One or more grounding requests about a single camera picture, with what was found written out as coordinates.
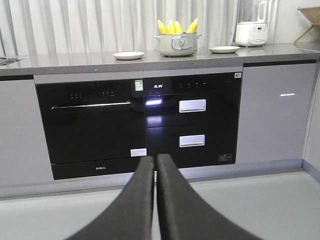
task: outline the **dark handle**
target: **dark handle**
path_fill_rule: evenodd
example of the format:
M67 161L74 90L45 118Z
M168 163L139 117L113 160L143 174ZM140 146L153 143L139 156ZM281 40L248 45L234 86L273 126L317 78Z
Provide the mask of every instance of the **dark handle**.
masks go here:
M53 106L50 111L52 113L84 113L84 112L99 112L109 110L130 110L133 104L130 101L115 102L115 103L97 103L75 106Z

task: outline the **white label sticker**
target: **white label sticker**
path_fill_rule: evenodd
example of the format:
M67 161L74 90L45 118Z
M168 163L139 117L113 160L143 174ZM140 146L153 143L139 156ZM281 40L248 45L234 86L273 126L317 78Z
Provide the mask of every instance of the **white label sticker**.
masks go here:
M131 157L147 156L146 148L130 149Z
M144 90L144 82L142 79L135 80L134 83L136 92Z
M234 73L234 78L235 78L235 79L240 79L241 76L242 76L242 72L235 72L235 73Z

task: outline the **gray countertop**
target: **gray countertop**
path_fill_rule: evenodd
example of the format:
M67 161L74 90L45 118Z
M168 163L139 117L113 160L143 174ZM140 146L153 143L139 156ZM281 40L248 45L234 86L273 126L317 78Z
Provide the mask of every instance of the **gray countertop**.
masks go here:
M116 60L112 56L113 53L19 56L20 61L0 66L0 76L212 68L245 63L317 60L320 58L320 41L241 47L237 52L230 54L215 54L207 48L199 48L194 55L183 57L166 57L160 55L157 50L148 50L143 58L137 60Z

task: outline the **wooden dish rack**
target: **wooden dish rack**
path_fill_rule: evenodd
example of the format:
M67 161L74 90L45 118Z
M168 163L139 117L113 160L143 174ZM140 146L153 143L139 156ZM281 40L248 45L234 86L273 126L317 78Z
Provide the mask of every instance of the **wooden dish rack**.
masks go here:
M307 7L298 7L299 10L306 19L311 23L309 27L301 36L299 36L294 42L298 42L302 39L311 29L316 28L320 31L320 6L307 6Z

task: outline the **appliance door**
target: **appliance door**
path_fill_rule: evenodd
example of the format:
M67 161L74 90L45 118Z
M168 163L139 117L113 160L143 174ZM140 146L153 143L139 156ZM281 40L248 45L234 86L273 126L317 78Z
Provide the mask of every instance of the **appliance door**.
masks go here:
M134 172L146 155L137 81L36 86L55 179Z
M235 73L144 83L144 92L151 93L144 97L148 155L170 154L178 168L235 163L241 88Z

